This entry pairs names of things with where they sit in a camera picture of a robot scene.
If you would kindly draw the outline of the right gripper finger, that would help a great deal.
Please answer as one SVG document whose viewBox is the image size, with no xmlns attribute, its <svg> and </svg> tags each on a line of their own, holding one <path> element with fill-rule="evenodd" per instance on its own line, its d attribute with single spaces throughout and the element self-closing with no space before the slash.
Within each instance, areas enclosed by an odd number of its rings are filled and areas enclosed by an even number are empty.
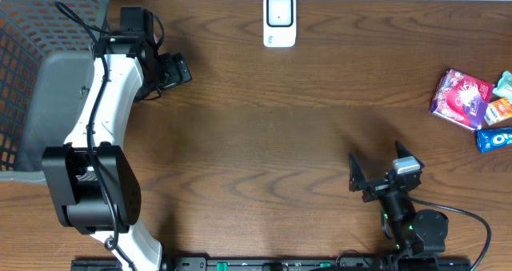
<svg viewBox="0 0 512 271">
<path fill-rule="evenodd" d="M 425 167 L 423 162 L 420 159 L 418 159 L 416 156 L 414 156 L 399 140 L 395 141 L 395 149 L 396 149 L 398 158 L 413 157 L 418 162 L 421 169 L 423 169 Z"/>
<path fill-rule="evenodd" d="M 356 192 L 366 187 L 366 179 L 361 166 L 353 153 L 349 153 L 350 181 L 349 191 Z"/>
</svg>

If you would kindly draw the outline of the red purple snack packet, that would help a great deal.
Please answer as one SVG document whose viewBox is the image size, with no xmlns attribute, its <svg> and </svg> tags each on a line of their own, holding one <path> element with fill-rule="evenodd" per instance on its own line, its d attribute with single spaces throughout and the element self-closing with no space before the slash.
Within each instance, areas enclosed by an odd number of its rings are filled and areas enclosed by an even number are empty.
<svg viewBox="0 0 512 271">
<path fill-rule="evenodd" d="M 467 130 L 480 130 L 493 89 L 492 83 L 450 69 L 437 85 L 430 113 Z"/>
</svg>

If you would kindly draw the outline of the blue snack bar wrapper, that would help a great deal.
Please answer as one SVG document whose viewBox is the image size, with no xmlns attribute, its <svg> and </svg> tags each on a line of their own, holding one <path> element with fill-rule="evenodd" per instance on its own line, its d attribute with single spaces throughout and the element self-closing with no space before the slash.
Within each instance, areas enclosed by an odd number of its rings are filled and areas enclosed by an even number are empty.
<svg viewBox="0 0 512 271">
<path fill-rule="evenodd" d="M 478 150 L 486 153 L 511 145 L 511 132 L 511 127 L 478 130 L 476 132 Z"/>
</svg>

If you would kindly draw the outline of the small orange snack packet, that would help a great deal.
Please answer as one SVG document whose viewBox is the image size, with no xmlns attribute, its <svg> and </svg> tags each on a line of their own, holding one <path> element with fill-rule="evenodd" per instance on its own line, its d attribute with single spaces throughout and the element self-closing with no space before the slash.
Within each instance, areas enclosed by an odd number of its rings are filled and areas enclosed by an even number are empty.
<svg viewBox="0 0 512 271">
<path fill-rule="evenodd" d="M 487 106 L 485 121 L 489 126 L 503 122 L 511 117 L 511 102 L 508 98 L 500 98 Z"/>
</svg>

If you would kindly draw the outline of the mint green snack packet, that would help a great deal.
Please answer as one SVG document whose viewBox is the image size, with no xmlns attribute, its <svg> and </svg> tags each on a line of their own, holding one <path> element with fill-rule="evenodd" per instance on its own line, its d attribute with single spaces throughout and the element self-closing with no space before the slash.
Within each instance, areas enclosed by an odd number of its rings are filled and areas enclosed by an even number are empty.
<svg viewBox="0 0 512 271">
<path fill-rule="evenodd" d="M 499 79 L 498 84 L 493 89 L 493 94 L 500 98 L 507 98 L 511 101 L 512 98 L 512 73 L 504 71 L 502 77 Z"/>
</svg>

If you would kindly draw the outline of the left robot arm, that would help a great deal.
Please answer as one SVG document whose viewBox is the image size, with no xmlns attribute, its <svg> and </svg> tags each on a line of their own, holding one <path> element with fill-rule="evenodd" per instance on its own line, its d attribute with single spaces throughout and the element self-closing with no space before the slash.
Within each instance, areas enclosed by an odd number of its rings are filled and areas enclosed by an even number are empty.
<svg viewBox="0 0 512 271">
<path fill-rule="evenodd" d="M 192 79 L 181 54 L 160 53 L 159 23 L 145 8 L 125 6 L 119 30 L 91 38 L 94 77 L 85 105 L 63 145 L 42 155 L 58 220 L 100 241 L 115 255 L 114 269 L 174 267 L 140 218 L 140 185 L 123 152 L 132 105 Z"/>
</svg>

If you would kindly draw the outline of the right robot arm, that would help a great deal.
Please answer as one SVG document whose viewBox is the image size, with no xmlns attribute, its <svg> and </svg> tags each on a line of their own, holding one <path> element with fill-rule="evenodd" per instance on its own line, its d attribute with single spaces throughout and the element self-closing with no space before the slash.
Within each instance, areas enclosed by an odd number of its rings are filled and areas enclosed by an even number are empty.
<svg viewBox="0 0 512 271">
<path fill-rule="evenodd" d="M 392 169 L 375 181 L 366 179 L 355 155 L 349 154 L 349 190 L 361 191 L 365 203 L 379 202 L 382 230 L 397 246 L 374 266 L 382 270 L 438 270 L 437 255 L 446 250 L 449 220 L 436 210 L 414 208 L 409 192 L 421 184 L 424 164 L 400 141 L 395 142 L 395 148 L 397 158 Z"/>
</svg>

